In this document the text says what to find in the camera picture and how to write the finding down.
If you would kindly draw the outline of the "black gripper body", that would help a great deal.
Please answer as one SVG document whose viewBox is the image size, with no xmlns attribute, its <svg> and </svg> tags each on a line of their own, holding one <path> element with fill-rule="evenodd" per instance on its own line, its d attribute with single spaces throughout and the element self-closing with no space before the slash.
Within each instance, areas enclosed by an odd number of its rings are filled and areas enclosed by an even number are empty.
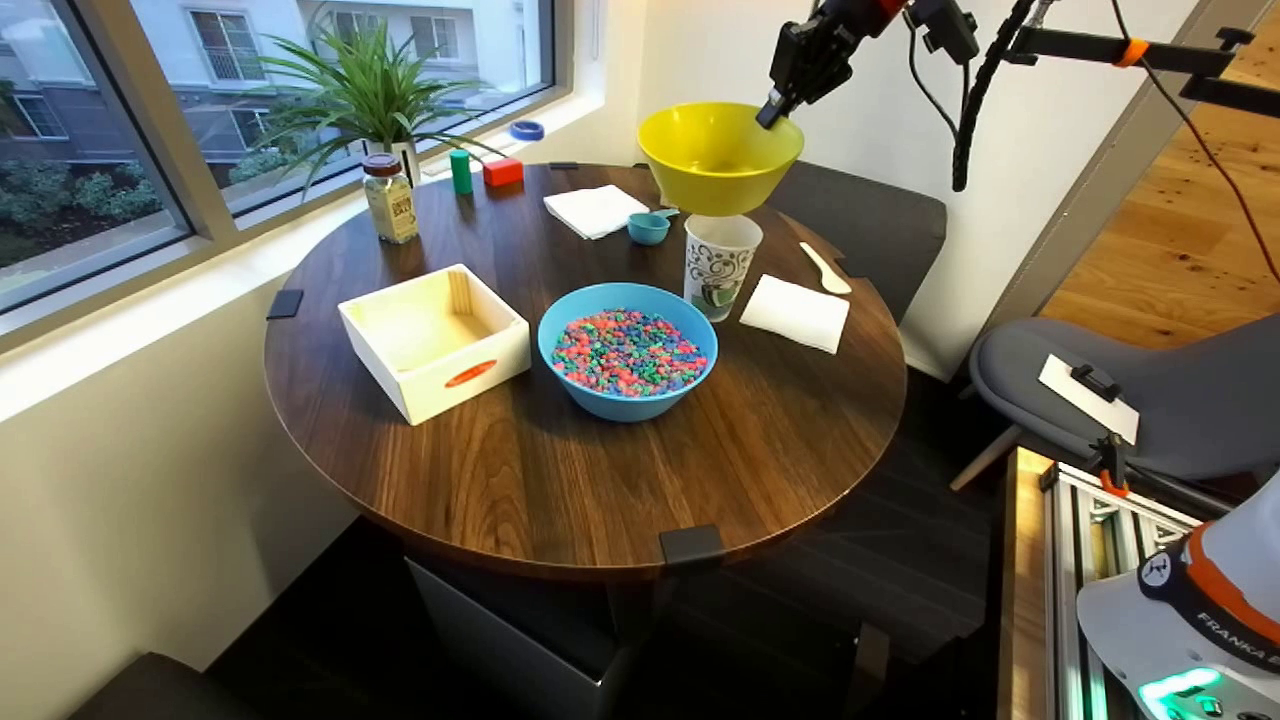
<svg viewBox="0 0 1280 720">
<path fill-rule="evenodd" d="M 859 36 L 841 20 L 810 12 L 809 20 L 787 20 L 774 36 L 774 54 L 769 69 L 772 104 L 792 112 L 796 104 L 817 104 L 853 74 L 853 50 Z"/>
</svg>

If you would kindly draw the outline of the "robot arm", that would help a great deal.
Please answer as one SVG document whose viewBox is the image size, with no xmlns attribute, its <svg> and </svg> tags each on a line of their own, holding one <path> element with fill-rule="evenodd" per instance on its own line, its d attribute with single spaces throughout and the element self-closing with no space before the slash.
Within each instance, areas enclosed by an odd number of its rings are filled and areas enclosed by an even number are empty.
<svg viewBox="0 0 1280 720">
<path fill-rule="evenodd" d="M 957 0 L 817 0 L 804 20 L 782 20 L 774 33 L 769 112 L 787 117 L 822 98 L 853 74 L 853 50 L 891 20 L 915 23 L 957 64 L 980 50 L 975 20 Z"/>
</svg>

